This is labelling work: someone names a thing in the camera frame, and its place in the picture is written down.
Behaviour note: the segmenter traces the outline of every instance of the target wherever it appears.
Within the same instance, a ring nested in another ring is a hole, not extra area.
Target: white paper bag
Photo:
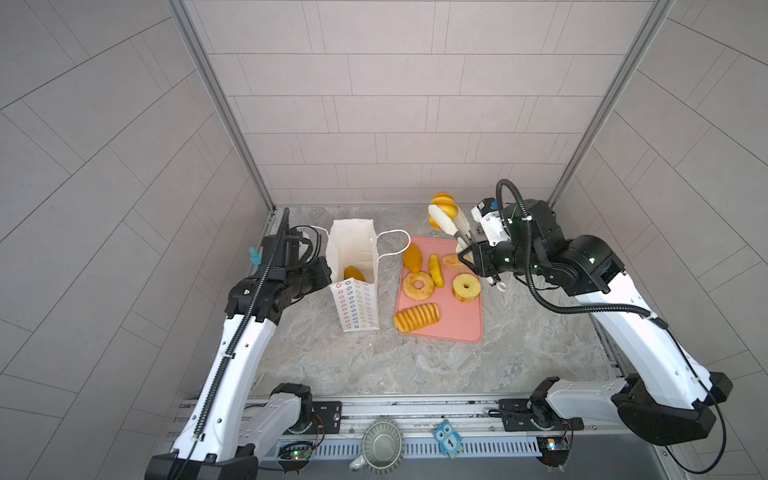
[[[326,262],[331,269],[331,284],[336,311],[339,313],[344,332],[360,332],[379,329],[379,305],[376,299],[376,278],[379,275],[379,260],[387,255],[397,255],[406,251],[408,244],[399,252],[379,255],[376,241],[384,233],[403,232],[388,230],[376,235],[373,220],[353,218],[334,220],[328,235]],[[349,278],[344,280],[344,269],[354,266],[368,280],[361,282]]]

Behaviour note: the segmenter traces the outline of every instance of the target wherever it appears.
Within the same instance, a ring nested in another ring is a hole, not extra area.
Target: marble table surface
[[[282,214],[278,209],[273,231]],[[330,229],[335,219],[369,218],[377,232],[447,236],[427,222],[426,206],[292,207],[290,224]],[[325,247],[323,234],[323,252]],[[379,239],[379,253],[400,250],[402,238]],[[380,330],[342,333],[328,289],[305,297],[283,318],[259,365],[252,394],[268,396],[281,382],[303,383],[318,395],[530,392],[548,376],[577,381],[614,378],[587,315],[558,315],[539,306],[510,274],[508,291],[483,283],[484,336],[460,343],[402,335],[395,314],[402,255],[379,265]],[[561,290],[549,301],[574,305]]]

